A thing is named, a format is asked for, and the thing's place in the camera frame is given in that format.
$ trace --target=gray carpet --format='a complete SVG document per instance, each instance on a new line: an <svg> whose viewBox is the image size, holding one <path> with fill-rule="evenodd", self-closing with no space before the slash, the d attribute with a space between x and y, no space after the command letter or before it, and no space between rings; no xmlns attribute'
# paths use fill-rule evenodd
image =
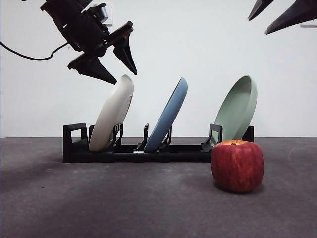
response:
<svg viewBox="0 0 317 238"><path fill-rule="evenodd" d="M256 142L263 183L235 194L209 163L63 164L61 138L1 139L1 237L317 237L317 138Z"/></svg>

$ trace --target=wire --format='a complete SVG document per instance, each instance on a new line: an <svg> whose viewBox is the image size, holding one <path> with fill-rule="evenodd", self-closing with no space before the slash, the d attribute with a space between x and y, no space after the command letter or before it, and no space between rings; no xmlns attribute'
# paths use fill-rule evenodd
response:
<svg viewBox="0 0 317 238"><path fill-rule="evenodd" d="M68 42L66 42L64 45L61 45L61 46L58 47L56 50L54 50L54 51L51 53L51 56L46 57L46 58L42 58L42 59L37 59L37 58L29 57L29 56L24 56L24 55L20 54L19 52L10 49L8 46L6 46L6 45L5 45L4 43L2 43L1 41L0 41L0 44L1 44L4 48L6 48L8 51L10 51L10 52L12 52L12 53L14 53L14 54L16 54L16 55L18 55L18 56L21 56L21 57L23 57L23 58L27 58L27 59L29 59L29 60L44 61L44 60L49 60L49 59L51 59L51 58L53 57L54 53L57 52L59 49L63 48L64 46L66 46L66 45L68 44Z"/></svg>

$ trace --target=red apple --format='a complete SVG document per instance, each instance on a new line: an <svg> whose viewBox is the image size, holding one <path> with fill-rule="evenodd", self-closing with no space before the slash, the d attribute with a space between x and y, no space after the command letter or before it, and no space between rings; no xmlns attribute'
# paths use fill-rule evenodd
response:
<svg viewBox="0 0 317 238"><path fill-rule="evenodd" d="M234 192L248 192L263 179L264 161L261 148L252 142L228 140L217 144L211 153L214 179Z"/></svg>

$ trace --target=dish rack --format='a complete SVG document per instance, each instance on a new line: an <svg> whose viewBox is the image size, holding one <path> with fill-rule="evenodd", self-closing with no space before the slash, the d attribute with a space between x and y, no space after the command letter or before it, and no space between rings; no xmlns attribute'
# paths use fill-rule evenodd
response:
<svg viewBox="0 0 317 238"><path fill-rule="evenodd" d="M94 126L87 127L85 123L63 126L63 162L64 163L113 163L113 162L210 162L212 132L218 133L218 141L222 141L221 125L210 124L209 136L200 145L173 145L172 127L166 139L153 152L144 152L149 135L149 125L144 126L143 140L138 144L122 144L123 124L114 126L111 145L100 152L89 151L89 141ZM73 142L72 131L81 130L81 138ZM254 142L254 127L249 126L242 140Z"/></svg>

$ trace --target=blue plate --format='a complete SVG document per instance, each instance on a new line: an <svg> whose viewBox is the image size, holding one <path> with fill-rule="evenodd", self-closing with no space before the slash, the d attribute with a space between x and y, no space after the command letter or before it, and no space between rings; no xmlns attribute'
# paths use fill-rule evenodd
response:
<svg viewBox="0 0 317 238"><path fill-rule="evenodd" d="M181 78L178 82L172 96L169 98L161 116L158 119L156 126L146 144L144 151L150 152L158 149L168 130L172 126L175 118L182 107L184 99L187 94L187 82L184 78Z"/></svg>

